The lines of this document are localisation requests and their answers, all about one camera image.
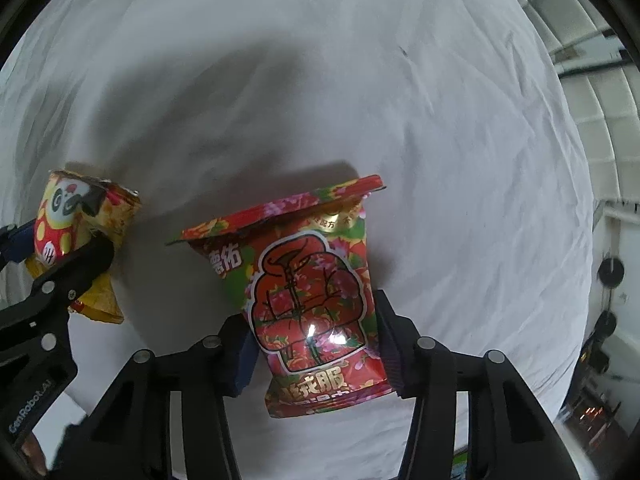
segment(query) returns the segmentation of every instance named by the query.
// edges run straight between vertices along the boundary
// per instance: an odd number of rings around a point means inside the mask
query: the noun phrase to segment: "bed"
[[[144,203],[113,267],[126,322],[70,321],[67,393],[87,412],[135,350],[183,350],[232,314],[208,263],[165,241],[371,173],[387,185],[366,203],[374,286],[452,350],[503,350],[550,418],[561,406],[586,323],[593,195],[517,0],[53,0],[0,71],[0,132],[3,224],[34,216],[59,167]],[[30,280],[8,270],[13,303]],[[410,401],[275,420],[269,376],[259,362],[226,402],[245,480],[396,475]]]

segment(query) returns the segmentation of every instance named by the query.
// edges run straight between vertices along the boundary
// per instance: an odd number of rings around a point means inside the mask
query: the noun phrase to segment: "panda face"
[[[47,222],[54,229],[69,227],[82,197],[89,193],[89,185],[81,180],[61,179],[47,201]]]

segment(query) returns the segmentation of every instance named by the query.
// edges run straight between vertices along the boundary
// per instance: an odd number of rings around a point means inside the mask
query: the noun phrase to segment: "snack bag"
[[[271,416],[309,415],[392,391],[378,355],[362,200],[379,176],[186,229],[246,317],[273,379]]]
[[[117,250],[125,231],[140,208],[136,192],[71,171],[52,171],[34,226],[35,254],[25,264],[36,278],[65,254],[87,243],[101,231]],[[122,323],[108,273],[100,275],[71,309],[90,319]]]

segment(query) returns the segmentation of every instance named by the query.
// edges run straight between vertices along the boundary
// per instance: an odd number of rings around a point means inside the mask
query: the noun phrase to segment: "red patterned item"
[[[328,412],[392,391],[378,355],[362,200],[377,175],[186,229],[267,357],[271,416]]]

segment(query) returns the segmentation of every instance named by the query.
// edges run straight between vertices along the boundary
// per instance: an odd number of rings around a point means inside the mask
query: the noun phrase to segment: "white tufted headboard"
[[[588,0],[518,0],[549,54],[609,29]],[[640,200],[640,72],[635,65],[561,79],[596,199]]]

